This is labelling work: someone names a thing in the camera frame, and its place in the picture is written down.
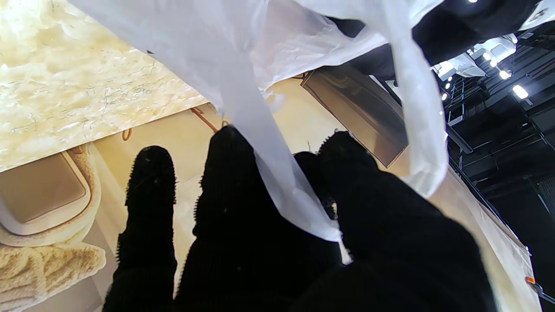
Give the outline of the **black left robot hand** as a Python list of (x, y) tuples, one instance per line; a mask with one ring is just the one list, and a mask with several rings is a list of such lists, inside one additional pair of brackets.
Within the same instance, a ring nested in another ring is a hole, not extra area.
[[(523, 26), (541, 0), (444, 0), (412, 28), (412, 37), (430, 66), (466, 52), (475, 44), (514, 33)], [(347, 37), (355, 38), (365, 28), (359, 20), (327, 16)], [(396, 79), (390, 44), (385, 44), (347, 62), (365, 75)]]

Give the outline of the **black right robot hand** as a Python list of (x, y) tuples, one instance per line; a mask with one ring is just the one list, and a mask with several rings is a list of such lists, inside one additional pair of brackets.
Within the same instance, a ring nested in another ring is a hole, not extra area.
[(470, 232), (376, 160), (349, 132), (294, 156), (351, 256), (275, 207), (244, 137), (210, 140), (194, 210), (196, 237), (174, 293), (175, 171), (143, 148), (127, 184), (126, 228), (104, 312), (495, 312)]

